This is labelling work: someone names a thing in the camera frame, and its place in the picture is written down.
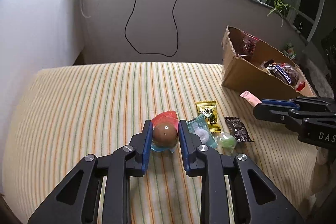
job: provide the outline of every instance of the chocolate bar wrapper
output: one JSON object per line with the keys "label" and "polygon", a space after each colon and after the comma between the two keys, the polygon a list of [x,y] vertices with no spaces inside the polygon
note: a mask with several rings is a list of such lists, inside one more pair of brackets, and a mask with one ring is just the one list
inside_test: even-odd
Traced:
{"label": "chocolate bar wrapper", "polygon": [[236,138],[237,142],[253,142],[246,127],[237,117],[225,117],[225,123],[230,133]]}
{"label": "chocolate bar wrapper", "polygon": [[217,123],[217,102],[216,101],[196,102],[196,107],[198,114],[204,115],[210,132],[220,133],[221,127]]}

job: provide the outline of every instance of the striped bed sheet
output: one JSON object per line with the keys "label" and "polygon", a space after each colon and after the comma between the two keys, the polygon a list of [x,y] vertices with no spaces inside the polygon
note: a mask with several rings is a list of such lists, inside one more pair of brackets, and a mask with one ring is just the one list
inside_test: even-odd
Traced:
{"label": "striped bed sheet", "polygon": [[[12,118],[3,161],[6,203],[27,223],[86,154],[113,153],[141,132],[146,119],[163,111],[175,110],[179,119],[190,120],[197,116],[196,101],[216,100],[221,127],[228,131],[225,116],[239,117],[255,141],[236,151],[252,158],[298,208],[310,193],[316,148],[281,124],[256,120],[248,102],[221,86],[221,70],[222,65],[196,63],[41,70]],[[132,223],[199,223],[201,178],[186,176],[179,147],[174,153],[152,152],[147,174],[131,178],[130,195]],[[229,209],[233,223],[231,202]],[[98,223],[101,214],[100,206]]]}

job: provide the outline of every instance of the white wall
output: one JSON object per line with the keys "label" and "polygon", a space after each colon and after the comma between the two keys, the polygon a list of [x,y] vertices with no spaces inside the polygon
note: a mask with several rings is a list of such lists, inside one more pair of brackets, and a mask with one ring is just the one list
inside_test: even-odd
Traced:
{"label": "white wall", "polygon": [[[137,0],[127,34],[141,52],[172,54],[176,31],[172,18],[175,0]],[[226,26],[238,27],[282,49],[292,42],[300,52],[305,45],[287,23],[281,27],[277,14],[250,0],[177,0],[175,19],[179,51],[174,57],[139,55],[124,37],[124,28],[134,0],[84,0],[88,35],[86,61],[173,61],[221,63],[221,40]]]}
{"label": "white wall", "polygon": [[80,53],[74,7],[75,0],[0,0],[0,170],[11,115],[27,83],[43,68],[72,65]]}

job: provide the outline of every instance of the silver screw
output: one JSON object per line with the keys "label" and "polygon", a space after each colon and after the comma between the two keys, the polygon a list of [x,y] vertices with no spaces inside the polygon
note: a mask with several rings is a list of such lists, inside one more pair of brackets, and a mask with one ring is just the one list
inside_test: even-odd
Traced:
{"label": "silver screw", "polygon": [[198,150],[204,152],[204,151],[207,151],[209,148],[205,145],[205,144],[202,144],[198,147]]}
{"label": "silver screw", "polygon": [[92,154],[88,154],[85,156],[85,161],[93,161],[95,159],[95,156]]}
{"label": "silver screw", "polygon": [[124,150],[125,152],[130,152],[130,151],[133,150],[133,146],[131,146],[131,145],[125,145],[124,148],[123,148],[123,150]]}
{"label": "silver screw", "polygon": [[238,154],[237,158],[241,161],[247,160],[247,156],[245,154]]}

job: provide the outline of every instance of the brown ball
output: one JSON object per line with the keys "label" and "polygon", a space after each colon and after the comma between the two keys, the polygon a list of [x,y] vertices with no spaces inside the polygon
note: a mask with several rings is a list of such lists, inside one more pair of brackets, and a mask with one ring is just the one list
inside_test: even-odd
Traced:
{"label": "brown ball", "polygon": [[177,140],[177,130],[171,123],[158,124],[153,130],[153,142],[158,147],[173,148]]}

